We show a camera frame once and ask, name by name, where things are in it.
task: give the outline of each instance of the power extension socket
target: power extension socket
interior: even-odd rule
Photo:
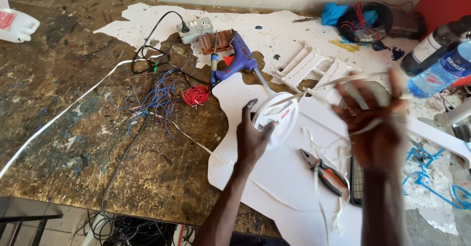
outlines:
[[[181,32],[182,25],[177,25],[177,31],[181,38],[182,43],[191,44],[193,41],[206,33],[212,33],[212,24],[208,17],[200,18],[191,22],[185,22],[186,26],[190,28],[190,32]]]

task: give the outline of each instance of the wooden table surface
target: wooden table surface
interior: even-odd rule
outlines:
[[[2,168],[40,126],[100,81],[118,62],[133,58],[134,47],[93,31],[123,20],[121,12],[137,2],[164,5],[145,0],[9,0],[10,8],[31,15],[41,25],[29,42],[1,41]],[[179,6],[211,12],[272,12]],[[161,49],[166,50],[177,36],[175,33],[162,42]],[[171,52],[172,63],[183,65],[190,45],[177,41],[176,47],[185,52],[183,55]],[[262,70],[263,55],[254,52],[254,56]],[[192,56],[184,70],[191,71],[195,62]],[[145,68],[145,63],[138,65],[138,69]],[[131,76],[130,64],[118,67],[34,139],[0,180],[0,195],[99,210],[118,161],[144,123],[141,118],[127,136],[129,121],[122,121],[130,114],[113,107],[106,96],[109,93],[115,103],[122,103],[130,93]],[[209,67],[196,69],[195,76],[207,78]],[[244,74],[244,81],[252,84],[259,80],[250,73]],[[270,86],[275,91],[287,90],[283,85]],[[179,89],[184,88],[187,86],[182,82]],[[217,100],[211,96],[197,109],[184,106],[183,102],[177,105],[175,112],[183,112],[173,116],[172,121],[197,142],[214,150],[228,129]],[[169,130],[177,140],[168,135],[162,123],[149,120],[111,186],[106,197],[107,212],[194,226],[203,223],[220,194],[207,179],[209,154],[173,125]],[[236,231],[280,236],[272,220],[245,205],[239,208]]]

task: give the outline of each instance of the white plastic jerry can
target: white plastic jerry can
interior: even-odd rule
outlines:
[[[21,43],[30,41],[40,22],[14,9],[0,8],[0,39]]]

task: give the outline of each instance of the orange-handled pliers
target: orange-handled pliers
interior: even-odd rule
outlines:
[[[337,189],[335,186],[332,185],[332,183],[329,182],[329,180],[327,180],[326,176],[322,173],[322,170],[324,170],[326,173],[332,175],[335,179],[337,179],[337,181],[345,188],[347,188],[348,186],[348,183],[347,181],[345,180],[345,178],[338,172],[336,171],[335,169],[327,166],[323,161],[322,159],[318,159],[316,158],[313,154],[303,150],[302,148],[299,149],[299,152],[301,153],[301,155],[303,156],[303,158],[311,165],[311,168],[310,170],[311,171],[314,171],[315,170],[315,166],[318,165],[319,166],[319,170],[318,170],[318,177],[321,181],[321,183],[327,188],[329,189],[334,195],[338,196],[338,197],[342,197],[342,191],[340,191],[339,189]]]

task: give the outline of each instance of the hand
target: hand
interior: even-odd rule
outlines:
[[[275,123],[270,123],[258,131],[253,127],[250,120],[250,110],[257,103],[258,99],[251,100],[242,109],[242,122],[237,126],[237,166],[252,169],[256,162],[262,157],[267,148],[270,136],[275,129]]]
[[[353,154],[363,168],[399,173],[404,164],[402,144],[406,138],[406,102],[400,99],[403,87],[396,69],[389,70],[389,82],[392,87],[389,105],[380,106],[363,80],[351,81],[368,105],[368,110],[360,107],[346,92],[345,86],[337,84],[335,88],[348,109],[332,105],[332,110],[347,124]]]

